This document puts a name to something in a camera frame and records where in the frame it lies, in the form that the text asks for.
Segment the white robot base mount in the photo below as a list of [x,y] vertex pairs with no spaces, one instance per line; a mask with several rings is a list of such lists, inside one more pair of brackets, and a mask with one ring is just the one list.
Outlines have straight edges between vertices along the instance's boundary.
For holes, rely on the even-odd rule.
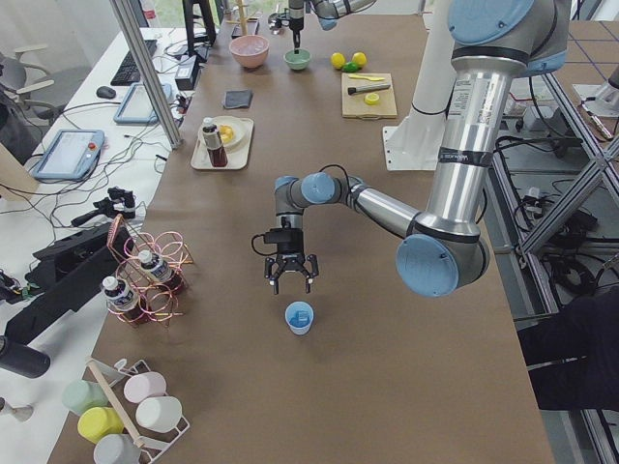
[[409,114],[398,126],[383,128],[390,171],[433,170],[436,166],[456,81],[451,64],[454,39],[448,30],[451,5],[449,0],[438,0],[429,15],[427,43]]

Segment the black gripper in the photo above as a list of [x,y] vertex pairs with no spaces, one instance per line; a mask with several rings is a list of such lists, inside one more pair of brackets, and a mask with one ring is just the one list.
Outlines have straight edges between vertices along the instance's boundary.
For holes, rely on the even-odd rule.
[[284,272],[299,272],[305,278],[305,289],[308,294],[314,279],[319,276],[318,259],[315,254],[305,255],[304,235],[301,228],[272,228],[264,234],[265,245],[276,245],[276,258],[266,257],[264,277],[273,288],[275,295],[279,293],[279,279]]
[[288,1],[289,28],[294,32],[294,53],[301,47],[301,30],[304,28],[304,0]]

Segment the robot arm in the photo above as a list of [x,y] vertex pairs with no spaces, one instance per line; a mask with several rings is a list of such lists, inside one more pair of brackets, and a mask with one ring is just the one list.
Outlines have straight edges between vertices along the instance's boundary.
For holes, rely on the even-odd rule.
[[288,27],[292,31],[293,51],[298,54],[301,48],[301,32],[307,12],[314,13],[320,27],[329,31],[337,26],[340,18],[361,12],[373,4],[371,0],[289,0],[286,11]]
[[455,42],[456,82],[426,209],[347,174],[279,177],[277,224],[263,235],[265,244],[276,247],[265,259],[269,284],[277,286],[290,272],[313,282],[319,270],[316,257],[304,252],[303,214],[336,203],[400,237],[396,266],[413,292],[441,297],[479,279],[489,257],[475,215],[511,84],[563,66],[570,17],[567,1],[454,2],[447,28]]

